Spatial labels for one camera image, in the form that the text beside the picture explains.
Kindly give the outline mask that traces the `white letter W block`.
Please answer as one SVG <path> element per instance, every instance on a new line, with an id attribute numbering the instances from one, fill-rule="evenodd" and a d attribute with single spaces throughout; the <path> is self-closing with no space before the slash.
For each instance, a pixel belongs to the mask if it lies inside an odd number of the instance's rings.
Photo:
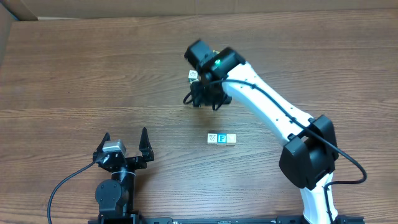
<path id="1" fill-rule="evenodd" d="M 207 144 L 217 144 L 217 143 L 218 143 L 218 135 L 216 133 L 208 133 Z"/>

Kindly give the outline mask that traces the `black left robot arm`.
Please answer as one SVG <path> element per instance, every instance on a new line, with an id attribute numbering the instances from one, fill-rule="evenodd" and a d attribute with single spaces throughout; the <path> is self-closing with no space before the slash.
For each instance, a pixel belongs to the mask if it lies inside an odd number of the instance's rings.
<path id="1" fill-rule="evenodd" d="M 139 143 L 140 156 L 127 157 L 122 140 L 112 141 L 106 133 L 93 153 L 98 167 L 108 171 L 111 178 L 96 188 L 99 206 L 98 223 L 145 223 L 140 211 L 134 208 L 136 171 L 145 169 L 154 160 L 147 129 L 143 128 Z"/>

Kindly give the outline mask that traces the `blue letter P block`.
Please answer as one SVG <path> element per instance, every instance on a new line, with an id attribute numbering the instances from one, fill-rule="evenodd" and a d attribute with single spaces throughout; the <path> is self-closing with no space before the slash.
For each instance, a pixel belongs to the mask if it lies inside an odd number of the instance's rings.
<path id="1" fill-rule="evenodd" d="M 226 145 L 227 144 L 227 134 L 218 133 L 217 134 L 217 145 Z"/>

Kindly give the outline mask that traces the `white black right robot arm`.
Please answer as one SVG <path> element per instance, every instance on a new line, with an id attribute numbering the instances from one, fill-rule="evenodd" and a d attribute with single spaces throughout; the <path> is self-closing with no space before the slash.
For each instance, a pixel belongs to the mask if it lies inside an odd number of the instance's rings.
<path id="1" fill-rule="evenodd" d="M 315 119 L 273 90 L 251 64 L 230 47 L 220 52 L 197 40 L 184 54 L 198 73 L 185 104 L 194 107 L 221 105 L 237 100 L 249 108 L 283 147 L 279 167 L 299 188 L 303 218 L 307 223 L 334 223 L 338 216 L 329 183 L 337 153 L 334 127 L 325 116 Z"/>

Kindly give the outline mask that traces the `white block green side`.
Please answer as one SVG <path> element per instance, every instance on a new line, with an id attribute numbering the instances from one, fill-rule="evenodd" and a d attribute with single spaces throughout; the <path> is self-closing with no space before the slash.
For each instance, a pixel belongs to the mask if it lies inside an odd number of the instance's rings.
<path id="1" fill-rule="evenodd" d="M 196 70 L 190 70 L 188 73 L 188 81 L 190 83 L 196 82 L 199 80 L 199 74 Z"/>

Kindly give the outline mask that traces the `lone yellow block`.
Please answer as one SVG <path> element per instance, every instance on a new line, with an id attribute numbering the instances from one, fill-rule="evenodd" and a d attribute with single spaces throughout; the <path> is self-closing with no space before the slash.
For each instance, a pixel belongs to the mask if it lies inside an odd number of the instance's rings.
<path id="1" fill-rule="evenodd" d="M 236 134 L 228 133 L 226 135 L 226 144 L 227 145 L 235 145 L 237 142 Z"/>

